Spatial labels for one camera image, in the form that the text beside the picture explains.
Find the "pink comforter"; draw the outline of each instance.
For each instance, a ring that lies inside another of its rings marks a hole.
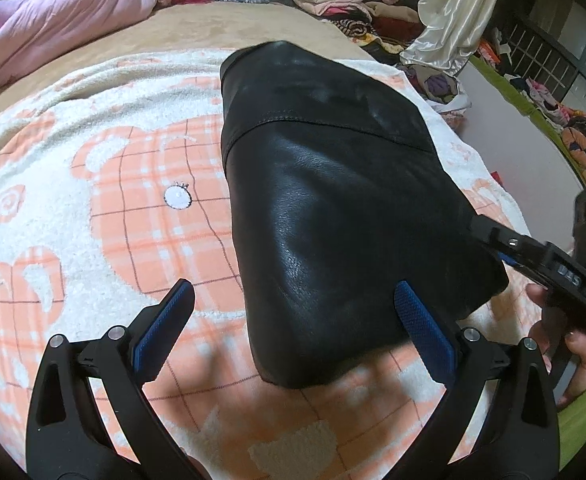
[[[148,18],[156,0],[1,0],[0,86]]]

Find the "hand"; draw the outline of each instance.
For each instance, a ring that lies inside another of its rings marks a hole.
[[[546,306],[548,291],[543,286],[530,283],[526,286],[526,294],[531,301],[540,307],[544,308]],[[545,354],[550,343],[541,321],[538,321],[531,327],[528,336],[537,342],[542,355]],[[559,408],[565,408],[586,391],[586,334],[579,330],[573,330],[564,337],[564,340],[568,349],[573,354],[579,356],[581,361],[564,395],[557,402]],[[544,356],[544,362],[546,363],[546,368],[550,370],[551,362],[547,356]]]

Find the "blue rubber pad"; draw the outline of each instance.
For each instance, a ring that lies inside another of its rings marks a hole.
[[[173,294],[133,351],[133,374],[138,383],[154,381],[189,320],[195,291],[185,281]]]
[[[451,387],[455,382],[457,356],[426,306],[407,282],[395,286],[395,311],[408,332],[431,378]]]
[[[506,254],[504,253],[498,253],[500,255],[500,258],[502,259],[502,262],[504,262],[505,264],[507,264],[508,266],[511,267],[519,267],[519,264],[510,256],[506,256]]]

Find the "green sleeve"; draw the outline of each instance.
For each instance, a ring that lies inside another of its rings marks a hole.
[[[586,391],[561,410],[557,419],[560,425],[560,469],[586,442]]]

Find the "white fuzzy blanket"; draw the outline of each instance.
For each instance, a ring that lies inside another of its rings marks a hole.
[[[330,386],[261,381],[246,335],[219,137],[228,50],[120,57],[71,73],[0,115],[0,441],[24,464],[24,428],[48,338],[96,338],[157,303],[179,277],[196,311],[145,394],[180,446],[215,479],[377,479],[432,413],[442,387],[412,345]],[[343,61],[422,112],[445,170],[479,211],[526,233],[480,156],[394,68]],[[526,281],[471,316],[519,340],[538,319]],[[118,452],[131,456],[103,388]],[[458,454],[486,413],[482,397]]]

